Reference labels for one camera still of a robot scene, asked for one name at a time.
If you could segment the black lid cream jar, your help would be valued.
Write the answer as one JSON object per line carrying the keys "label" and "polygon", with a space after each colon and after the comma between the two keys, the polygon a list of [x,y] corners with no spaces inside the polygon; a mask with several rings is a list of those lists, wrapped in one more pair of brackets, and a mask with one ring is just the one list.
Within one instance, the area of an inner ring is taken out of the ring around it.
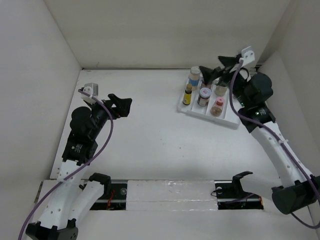
{"label": "black lid cream jar", "polygon": [[218,97],[223,97],[223,96],[226,94],[227,89],[228,89],[228,85],[219,78],[219,79],[216,81],[214,93],[215,93]]}

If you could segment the white lid red logo jar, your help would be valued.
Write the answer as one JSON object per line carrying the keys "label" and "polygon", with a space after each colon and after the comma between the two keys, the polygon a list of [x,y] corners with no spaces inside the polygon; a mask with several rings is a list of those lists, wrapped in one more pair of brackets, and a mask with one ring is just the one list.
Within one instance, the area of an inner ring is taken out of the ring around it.
{"label": "white lid red logo jar", "polygon": [[200,89],[202,88],[208,88],[208,89],[211,89],[212,88],[212,83],[204,83],[203,81],[201,82],[201,85],[200,85]]}

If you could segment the blue label silver lid jar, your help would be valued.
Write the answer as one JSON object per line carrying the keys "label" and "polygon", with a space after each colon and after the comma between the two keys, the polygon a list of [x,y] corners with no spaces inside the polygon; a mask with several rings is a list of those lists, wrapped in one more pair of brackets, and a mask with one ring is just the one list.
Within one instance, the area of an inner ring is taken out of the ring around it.
{"label": "blue label silver lid jar", "polygon": [[193,91],[198,88],[200,76],[201,76],[200,68],[198,66],[191,67],[189,76],[188,76],[188,83],[191,84]]}

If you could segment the red logo dark jar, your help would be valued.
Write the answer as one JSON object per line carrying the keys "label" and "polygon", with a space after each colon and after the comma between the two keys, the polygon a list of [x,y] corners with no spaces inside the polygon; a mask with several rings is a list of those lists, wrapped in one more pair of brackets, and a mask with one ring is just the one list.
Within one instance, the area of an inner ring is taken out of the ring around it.
{"label": "red logo dark jar", "polygon": [[203,87],[199,90],[198,100],[197,103],[199,106],[205,107],[208,105],[208,102],[211,97],[211,90],[207,87]]}

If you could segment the pink lid spice jar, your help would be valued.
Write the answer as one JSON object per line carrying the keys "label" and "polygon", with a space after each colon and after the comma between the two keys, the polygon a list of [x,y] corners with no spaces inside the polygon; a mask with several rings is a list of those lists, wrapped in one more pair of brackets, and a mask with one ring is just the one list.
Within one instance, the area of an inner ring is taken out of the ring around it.
{"label": "pink lid spice jar", "polygon": [[213,106],[210,109],[210,113],[214,117],[219,117],[223,112],[224,103],[225,103],[225,99],[223,97],[217,97]]}

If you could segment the yellow label brown cap bottle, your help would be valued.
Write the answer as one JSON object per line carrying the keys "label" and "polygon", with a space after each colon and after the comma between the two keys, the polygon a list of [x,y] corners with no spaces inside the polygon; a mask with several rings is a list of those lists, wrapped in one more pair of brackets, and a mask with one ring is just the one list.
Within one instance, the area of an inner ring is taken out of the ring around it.
{"label": "yellow label brown cap bottle", "polygon": [[192,100],[192,87],[193,87],[192,84],[188,83],[184,91],[182,103],[186,106],[188,106]]}

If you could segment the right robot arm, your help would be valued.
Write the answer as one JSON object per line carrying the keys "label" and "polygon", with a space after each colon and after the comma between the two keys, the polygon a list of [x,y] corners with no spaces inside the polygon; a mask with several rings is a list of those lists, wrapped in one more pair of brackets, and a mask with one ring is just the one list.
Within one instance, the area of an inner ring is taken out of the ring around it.
{"label": "right robot arm", "polygon": [[268,198],[284,215],[293,215],[295,211],[319,202],[319,176],[314,176],[294,154],[266,105],[266,100],[273,95],[271,79],[260,72],[247,78],[241,76],[240,71],[250,62],[248,57],[219,56],[218,59],[223,68],[199,66],[204,81],[218,79],[228,87],[229,97],[239,101],[241,108],[233,112],[262,146],[280,181],[277,184],[276,180],[258,178],[251,171],[244,171],[233,176],[232,193],[244,199],[252,194]]}

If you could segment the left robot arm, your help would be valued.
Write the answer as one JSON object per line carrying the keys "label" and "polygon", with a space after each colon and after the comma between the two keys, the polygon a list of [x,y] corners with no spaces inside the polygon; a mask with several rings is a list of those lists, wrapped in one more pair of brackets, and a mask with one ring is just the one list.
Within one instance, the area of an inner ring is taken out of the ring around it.
{"label": "left robot arm", "polygon": [[26,221],[22,227],[32,240],[75,240],[79,223],[96,200],[113,196],[112,182],[108,175],[93,173],[81,185],[83,176],[93,160],[107,146],[98,149],[97,137],[106,122],[113,132],[114,121],[130,113],[131,98],[119,98],[110,93],[107,100],[79,91],[86,106],[76,108],[71,114],[70,133],[62,154],[56,185],[35,205],[37,209],[49,198],[36,222]]}

